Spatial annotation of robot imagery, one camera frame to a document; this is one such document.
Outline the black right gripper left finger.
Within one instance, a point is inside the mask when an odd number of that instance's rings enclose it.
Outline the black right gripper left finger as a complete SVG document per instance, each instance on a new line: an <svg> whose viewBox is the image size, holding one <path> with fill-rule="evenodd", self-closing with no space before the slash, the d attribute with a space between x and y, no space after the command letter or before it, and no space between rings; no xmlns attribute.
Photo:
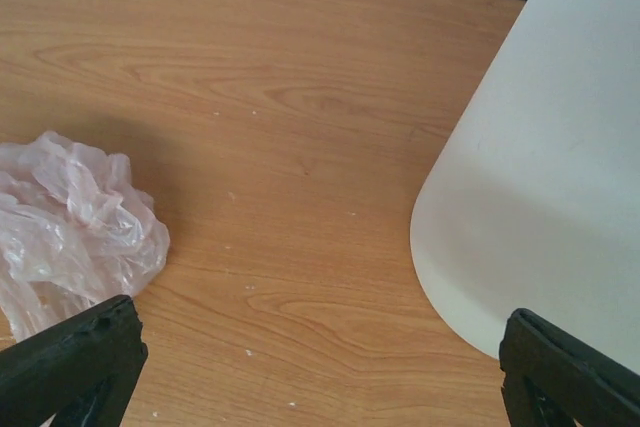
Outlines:
<svg viewBox="0 0 640 427"><path fill-rule="evenodd" d="M118 295L1 352L3 426L118 426L148 349Z"/></svg>

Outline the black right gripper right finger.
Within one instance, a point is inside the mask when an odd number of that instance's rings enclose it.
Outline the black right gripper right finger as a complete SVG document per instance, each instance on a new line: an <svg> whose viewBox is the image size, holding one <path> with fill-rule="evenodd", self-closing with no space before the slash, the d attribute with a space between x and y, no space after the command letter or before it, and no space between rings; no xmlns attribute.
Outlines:
<svg viewBox="0 0 640 427"><path fill-rule="evenodd" d="M637 426L639 376L519 308L499 346L512 426Z"/></svg>

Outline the pink translucent plastic trash bag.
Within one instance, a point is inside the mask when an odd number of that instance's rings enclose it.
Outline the pink translucent plastic trash bag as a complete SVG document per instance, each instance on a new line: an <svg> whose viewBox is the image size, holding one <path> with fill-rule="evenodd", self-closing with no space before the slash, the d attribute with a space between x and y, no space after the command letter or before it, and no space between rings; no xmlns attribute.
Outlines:
<svg viewBox="0 0 640 427"><path fill-rule="evenodd" d="M47 131L1 146L1 310L23 341L165 267L169 231L122 153Z"/></svg>

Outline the white plastic trash bin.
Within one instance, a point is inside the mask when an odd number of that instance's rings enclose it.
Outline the white plastic trash bin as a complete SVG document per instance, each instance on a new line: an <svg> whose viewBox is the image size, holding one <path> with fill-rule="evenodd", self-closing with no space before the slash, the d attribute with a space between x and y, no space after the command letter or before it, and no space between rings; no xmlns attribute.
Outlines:
<svg viewBox="0 0 640 427"><path fill-rule="evenodd" d="M527 0L417 197L435 311L496 356L527 308L639 367L639 0Z"/></svg>

